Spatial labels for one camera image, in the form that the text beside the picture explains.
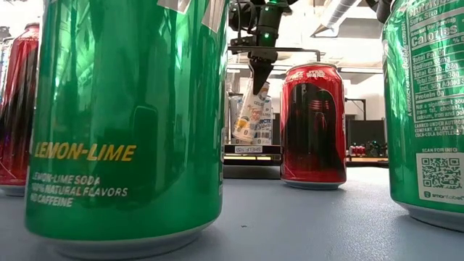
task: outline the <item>ceiling duct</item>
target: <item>ceiling duct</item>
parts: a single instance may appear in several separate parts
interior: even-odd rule
[[[312,35],[335,29],[347,18],[348,10],[356,7],[361,0],[327,0],[320,14],[320,24]]]

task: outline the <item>kylo ren image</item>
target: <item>kylo ren image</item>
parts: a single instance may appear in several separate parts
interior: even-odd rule
[[[343,173],[344,165],[336,149],[337,113],[331,93],[302,83],[293,88],[290,100],[285,134],[294,138],[286,139],[284,144],[286,160],[293,166],[306,165],[308,170]]]

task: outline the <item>can bottom rim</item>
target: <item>can bottom rim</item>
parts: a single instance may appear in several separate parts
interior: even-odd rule
[[[435,210],[427,207],[419,207],[394,200],[399,206],[409,212],[410,217],[434,225],[440,228],[446,228],[454,231],[464,232],[464,214],[459,212],[450,212],[444,210]]]
[[[0,190],[2,190],[7,196],[24,196],[25,186],[0,185]]]
[[[74,241],[38,237],[45,239],[56,252],[66,257],[79,260],[128,260],[152,257],[180,249],[197,239],[201,231],[214,221],[215,219],[187,231],[145,239]]]
[[[297,189],[312,189],[312,190],[335,190],[338,189],[340,185],[344,182],[338,183],[327,183],[327,182],[312,182],[312,181],[292,181],[288,179],[281,179],[287,185],[297,188]]]

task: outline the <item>robotic arm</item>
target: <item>robotic arm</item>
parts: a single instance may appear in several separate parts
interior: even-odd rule
[[[278,29],[284,13],[291,13],[290,5],[298,0],[235,0],[229,11],[229,26],[239,33],[231,40],[231,46],[275,47]],[[392,0],[366,0],[377,17],[385,22],[389,16]],[[245,30],[251,36],[241,37]],[[253,93],[260,91],[277,61],[277,52],[272,49],[255,49],[248,52],[249,68],[253,77]]]

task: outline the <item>red can top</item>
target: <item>red can top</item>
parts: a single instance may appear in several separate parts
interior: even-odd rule
[[[308,62],[308,63],[305,63],[303,65],[295,65],[295,66],[293,66],[292,68],[290,68],[287,71],[286,74],[289,74],[290,71],[295,70],[297,68],[309,67],[309,66],[320,66],[320,65],[330,66],[330,67],[336,69],[336,65],[333,65],[333,64],[330,64],[330,63],[327,63],[327,62]]]
[[[24,30],[28,29],[29,27],[39,26],[39,25],[40,25],[39,22],[29,22],[29,23],[24,27]]]

